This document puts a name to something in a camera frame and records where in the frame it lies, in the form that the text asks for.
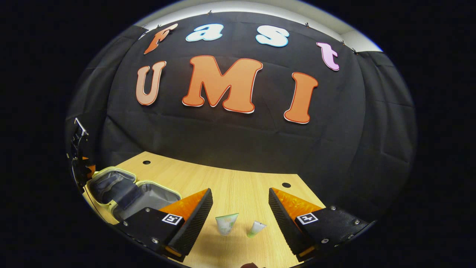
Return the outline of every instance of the wooden table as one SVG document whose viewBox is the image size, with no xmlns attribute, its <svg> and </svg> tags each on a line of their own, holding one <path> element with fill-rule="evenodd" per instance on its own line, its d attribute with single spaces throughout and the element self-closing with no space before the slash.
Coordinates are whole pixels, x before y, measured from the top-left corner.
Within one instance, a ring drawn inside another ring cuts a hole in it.
<svg viewBox="0 0 476 268">
<path fill-rule="evenodd" d="M 150 180 L 178 191 L 182 198 L 210 188 L 213 206 L 184 265 L 193 268 L 240 268 L 254 262 L 259 268 L 288 268 L 299 264 L 291 253 L 269 208 L 269 188 L 298 196 L 317 206 L 324 204 L 297 174 L 272 174 L 237 171 L 188 163 L 143 152 L 117 167 L 135 173 L 137 180 Z M 291 184 L 284 188 L 282 183 Z M 116 219 L 83 194 L 91 206 L 109 223 Z M 215 217 L 239 213 L 228 236 L 218 232 Z M 254 238 L 246 236 L 257 220 L 267 225 Z"/>
</svg>

